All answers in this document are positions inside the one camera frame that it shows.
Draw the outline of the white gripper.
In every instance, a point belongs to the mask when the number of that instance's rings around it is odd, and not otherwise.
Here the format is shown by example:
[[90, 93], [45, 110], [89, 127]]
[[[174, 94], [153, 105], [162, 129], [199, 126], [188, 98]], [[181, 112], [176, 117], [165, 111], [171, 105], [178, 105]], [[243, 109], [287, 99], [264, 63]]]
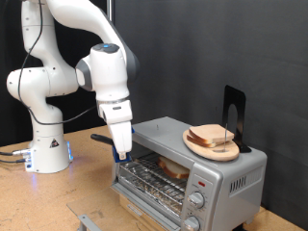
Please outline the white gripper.
[[119, 160], [127, 159], [127, 152], [132, 150], [132, 127], [130, 121], [109, 124], [109, 131], [118, 153]]

